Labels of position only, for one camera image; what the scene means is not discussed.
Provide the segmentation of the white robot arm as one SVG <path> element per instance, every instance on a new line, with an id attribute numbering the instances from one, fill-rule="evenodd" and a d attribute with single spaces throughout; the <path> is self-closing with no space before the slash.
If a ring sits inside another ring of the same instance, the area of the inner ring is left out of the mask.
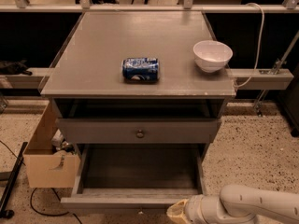
<path id="1" fill-rule="evenodd" d="M 219 195 L 183 199 L 166 214 L 176 224 L 258 224 L 258 215 L 282 224 L 299 224 L 299 195 L 226 185 Z"/>

